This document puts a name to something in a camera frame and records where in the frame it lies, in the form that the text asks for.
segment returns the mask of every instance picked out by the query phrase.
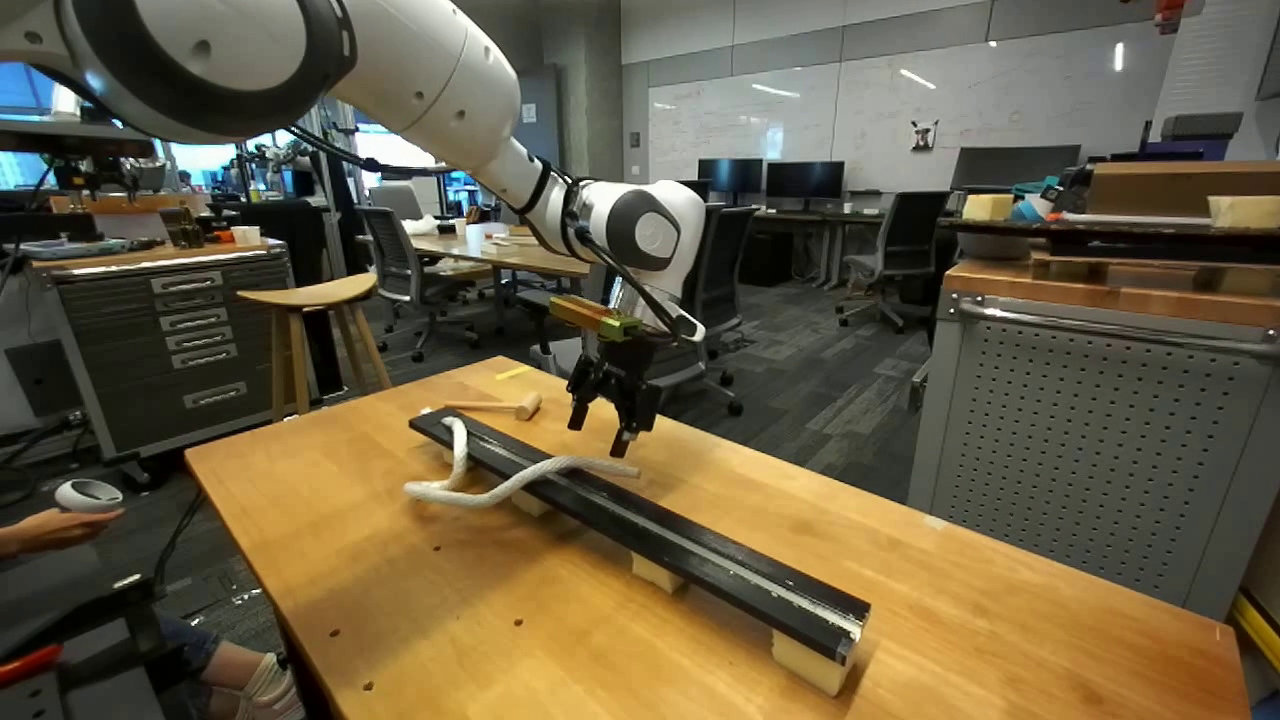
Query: stool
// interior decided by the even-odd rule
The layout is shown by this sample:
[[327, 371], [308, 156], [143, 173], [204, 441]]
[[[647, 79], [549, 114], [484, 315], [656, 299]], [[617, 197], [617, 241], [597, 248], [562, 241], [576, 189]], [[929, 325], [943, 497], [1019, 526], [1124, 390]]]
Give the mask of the stool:
[[313, 354], [304, 315], [327, 312], [335, 336], [345, 339], [351, 380], [363, 390], [390, 390], [390, 367], [372, 345], [372, 333], [363, 325], [360, 299], [372, 295], [376, 280], [372, 273], [342, 276], [327, 284], [304, 284], [304, 290], [261, 290], [261, 292], [236, 292], [250, 304], [261, 304], [274, 312], [274, 417], [279, 421], [290, 411], [290, 401], [298, 411], [313, 407]]

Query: robotic arm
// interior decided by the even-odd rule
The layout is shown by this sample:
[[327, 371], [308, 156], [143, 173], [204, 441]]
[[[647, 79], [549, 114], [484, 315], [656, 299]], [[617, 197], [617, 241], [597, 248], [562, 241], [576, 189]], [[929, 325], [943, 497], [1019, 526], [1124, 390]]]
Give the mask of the robotic arm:
[[3, 0], [0, 59], [48, 69], [163, 141], [243, 141], [304, 118], [326, 93], [367, 114], [518, 209], [552, 251], [622, 276], [622, 339], [572, 371], [572, 430], [609, 395], [611, 456], [652, 430], [645, 385], [664, 339], [703, 339], [678, 299], [703, 203], [684, 183], [557, 177], [514, 141], [519, 86], [505, 52], [447, 0]]

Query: cardboard box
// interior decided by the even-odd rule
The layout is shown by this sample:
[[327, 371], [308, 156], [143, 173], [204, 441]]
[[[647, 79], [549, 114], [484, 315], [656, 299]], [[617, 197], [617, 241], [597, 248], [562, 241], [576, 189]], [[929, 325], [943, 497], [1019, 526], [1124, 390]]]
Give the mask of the cardboard box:
[[1210, 197], [1278, 197], [1280, 160], [1098, 165], [1089, 212], [1210, 217]]

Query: linear rail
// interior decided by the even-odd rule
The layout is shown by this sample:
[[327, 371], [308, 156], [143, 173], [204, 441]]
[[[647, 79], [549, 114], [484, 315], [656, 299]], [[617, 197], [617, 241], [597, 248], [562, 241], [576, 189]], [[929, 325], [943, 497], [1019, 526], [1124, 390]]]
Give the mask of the linear rail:
[[[409, 430], [432, 436], [437, 445], [452, 445], [445, 417], [455, 411], [426, 411], [413, 417]], [[545, 452], [462, 417], [474, 436], [474, 461], [494, 469], [496, 475], [514, 475]], [[562, 472], [526, 489], [529, 497], [576, 515], [602, 536], [647, 557], [652, 564], [710, 587], [712, 595], [735, 603], [741, 614], [765, 621], [768, 627], [799, 642], [803, 649], [847, 664], [871, 603], [803, 576], [771, 557], [759, 557], [703, 526], [691, 526], [645, 497], [634, 497], [594, 472]]]

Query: robot end effector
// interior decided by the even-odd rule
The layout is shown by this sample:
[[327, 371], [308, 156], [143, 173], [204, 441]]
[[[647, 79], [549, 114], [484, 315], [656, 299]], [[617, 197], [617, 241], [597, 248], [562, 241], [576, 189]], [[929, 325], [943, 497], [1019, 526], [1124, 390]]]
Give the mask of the robot end effector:
[[243, 141], [333, 93], [467, 169], [545, 248], [609, 263], [622, 276], [611, 312], [645, 329], [572, 380], [572, 430], [597, 395], [622, 407], [622, 441], [652, 430], [652, 347], [703, 336], [678, 304], [700, 246], [700, 197], [684, 183], [564, 179], [533, 160], [514, 141], [518, 72], [447, 0], [17, 0], [0, 10], [0, 59], [41, 63], [168, 141]]

